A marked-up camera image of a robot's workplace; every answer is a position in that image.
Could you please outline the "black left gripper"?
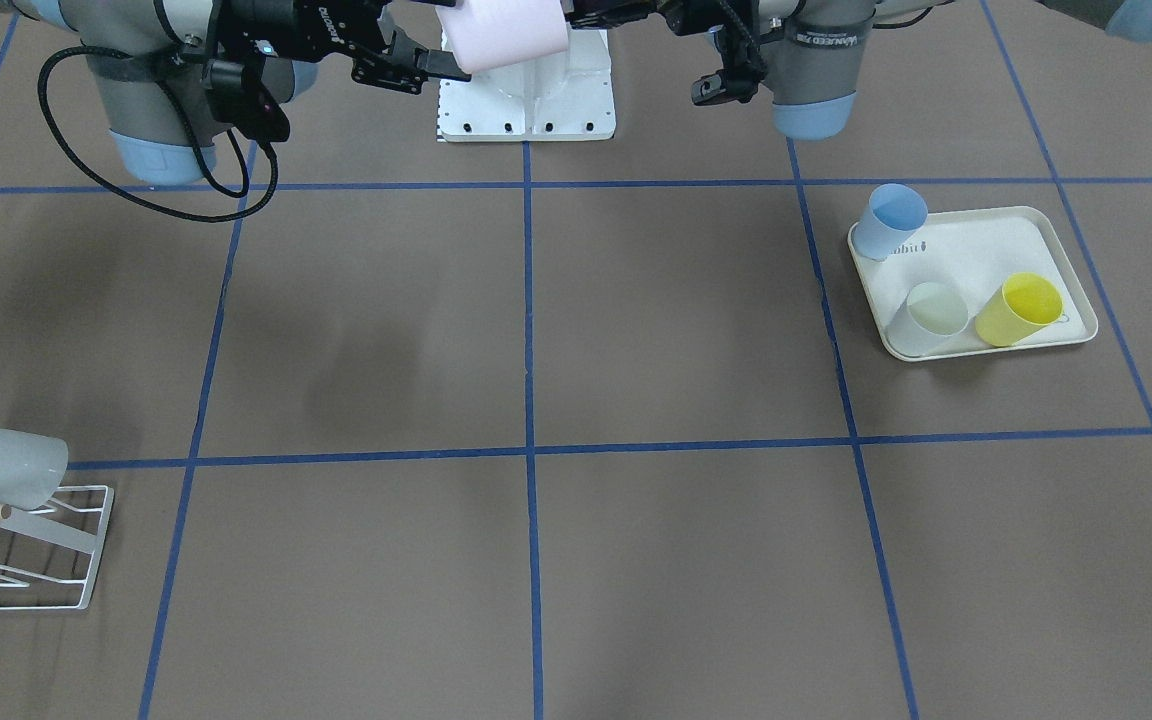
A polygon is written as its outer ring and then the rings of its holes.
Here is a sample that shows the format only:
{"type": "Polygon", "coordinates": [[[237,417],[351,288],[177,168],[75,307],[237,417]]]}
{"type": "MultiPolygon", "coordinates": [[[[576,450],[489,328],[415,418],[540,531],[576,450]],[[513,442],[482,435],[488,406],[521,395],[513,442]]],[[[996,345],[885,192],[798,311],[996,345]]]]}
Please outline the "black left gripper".
{"type": "Polygon", "coordinates": [[[698,35],[723,26],[758,37],[761,33],[756,1],[567,1],[566,22],[575,29],[613,29],[650,15],[666,20],[676,36],[698,35]]]}

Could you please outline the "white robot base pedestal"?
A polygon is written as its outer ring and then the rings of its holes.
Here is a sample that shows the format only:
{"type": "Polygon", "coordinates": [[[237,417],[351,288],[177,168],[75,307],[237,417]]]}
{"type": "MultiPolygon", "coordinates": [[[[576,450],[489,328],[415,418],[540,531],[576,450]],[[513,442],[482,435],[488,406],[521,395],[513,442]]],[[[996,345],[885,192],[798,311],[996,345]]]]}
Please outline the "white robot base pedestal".
{"type": "Polygon", "coordinates": [[[616,129],[605,29],[573,29],[564,53],[440,82],[444,143],[609,141],[616,129]]]}

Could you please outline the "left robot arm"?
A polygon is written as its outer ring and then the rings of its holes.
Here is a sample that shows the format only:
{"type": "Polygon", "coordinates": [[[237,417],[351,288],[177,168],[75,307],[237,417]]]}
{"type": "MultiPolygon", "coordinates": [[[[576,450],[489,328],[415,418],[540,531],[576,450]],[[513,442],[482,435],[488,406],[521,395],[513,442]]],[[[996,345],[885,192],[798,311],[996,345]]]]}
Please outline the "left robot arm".
{"type": "Polygon", "coordinates": [[[824,141],[844,129],[870,36],[922,22],[941,1],[563,1],[575,29],[664,18],[679,37],[707,35],[721,67],[690,88],[696,106],[772,96],[776,131],[824,141]]]}

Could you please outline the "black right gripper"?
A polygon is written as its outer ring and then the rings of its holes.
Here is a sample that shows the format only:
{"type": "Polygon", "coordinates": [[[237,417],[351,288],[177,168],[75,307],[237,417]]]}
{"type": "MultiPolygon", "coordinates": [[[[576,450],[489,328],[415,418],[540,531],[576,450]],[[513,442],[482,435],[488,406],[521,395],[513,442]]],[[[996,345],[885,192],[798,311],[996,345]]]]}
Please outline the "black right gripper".
{"type": "Polygon", "coordinates": [[[433,81],[470,82],[450,53],[424,46],[393,46],[382,28],[387,1],[218,1],[204,50],[207,61],[243,65],[276,56],[320,63],[329,54],[353,59],[357,85],[420,94],[433,81]]]}

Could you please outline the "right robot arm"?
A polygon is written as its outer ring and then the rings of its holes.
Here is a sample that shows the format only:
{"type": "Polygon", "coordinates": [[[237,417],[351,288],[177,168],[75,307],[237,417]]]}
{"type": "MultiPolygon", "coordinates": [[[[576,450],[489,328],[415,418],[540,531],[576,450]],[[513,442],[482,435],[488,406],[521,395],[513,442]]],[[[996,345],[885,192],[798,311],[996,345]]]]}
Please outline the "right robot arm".
{"type": "Polygon", "coordinates": [[[283,105],[314,65],[353,59],[361,85],[419,94],[467,79],[447,51],[411,40],[384,1],[0,1],[0,12],[78,38],[126,169],[187,184],[214,168],[214,141],[288,141],[283,105]]]}

